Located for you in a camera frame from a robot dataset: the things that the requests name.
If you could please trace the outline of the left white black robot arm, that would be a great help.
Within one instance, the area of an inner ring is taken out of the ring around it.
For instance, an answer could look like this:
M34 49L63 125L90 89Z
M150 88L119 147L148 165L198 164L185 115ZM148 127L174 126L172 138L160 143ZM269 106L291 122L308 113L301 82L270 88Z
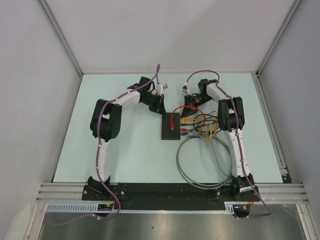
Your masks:
M165 115L163 91L168 88L166 83L154 82L142 76L138 83L129 86L120 96L112 100L99 99L96 102L90 122L90 130L96 139L97 152L95 167L87 184L93 194L100 200L110 196L108 186L111 172L107 156L111 140L115 139L121 130L122 113L133 105L142 103L156 114Z

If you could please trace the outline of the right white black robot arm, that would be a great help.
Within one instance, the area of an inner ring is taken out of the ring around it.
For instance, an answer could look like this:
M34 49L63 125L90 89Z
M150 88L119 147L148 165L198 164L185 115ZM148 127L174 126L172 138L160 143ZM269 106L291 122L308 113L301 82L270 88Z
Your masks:
M210 100L218 103L218 127L224 132L228 142L231 159L231 196L242 201L248 194L259 196L254 177L248 166L243 143L245 115L241 97L232 97L219 86L217 79L202 79L198 83L200 93L184 96L181 115L188 117L196 108Z

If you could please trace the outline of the black network switch box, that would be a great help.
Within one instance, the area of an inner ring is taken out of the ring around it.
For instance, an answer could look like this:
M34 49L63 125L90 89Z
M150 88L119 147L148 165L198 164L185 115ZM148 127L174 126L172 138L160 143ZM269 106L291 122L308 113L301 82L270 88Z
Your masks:
M181 139L180 114L167 112L161 117L161 140L178 141Z

